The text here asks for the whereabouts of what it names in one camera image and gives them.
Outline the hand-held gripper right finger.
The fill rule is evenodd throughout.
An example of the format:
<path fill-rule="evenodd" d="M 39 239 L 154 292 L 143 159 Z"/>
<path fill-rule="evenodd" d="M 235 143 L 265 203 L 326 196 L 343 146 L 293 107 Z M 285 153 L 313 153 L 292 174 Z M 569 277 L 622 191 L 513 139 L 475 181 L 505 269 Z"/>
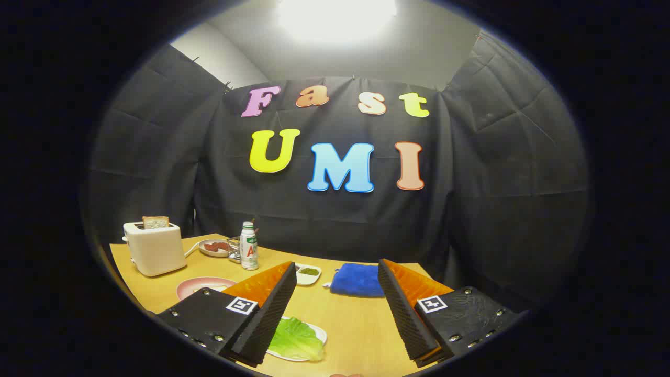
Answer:
<path fill-rule="evenodd" d="M 524 318 L 479 289 L 452 289 L 387 259 L 378 262 L 378 281 L 405 351 L 419 368 L 481 348 Z"/>

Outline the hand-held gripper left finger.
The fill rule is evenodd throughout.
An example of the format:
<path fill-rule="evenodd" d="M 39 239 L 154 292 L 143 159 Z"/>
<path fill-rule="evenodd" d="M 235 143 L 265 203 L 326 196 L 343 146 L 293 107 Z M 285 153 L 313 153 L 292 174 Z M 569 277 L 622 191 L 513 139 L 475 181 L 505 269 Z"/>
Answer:
<path fill-rule="evenodd" d="M 195 346 L 256 367 L 292 298 L 296 273 L 295 263 L 287 261 L 221 292 L 200 288 L 156 318 Z"/>

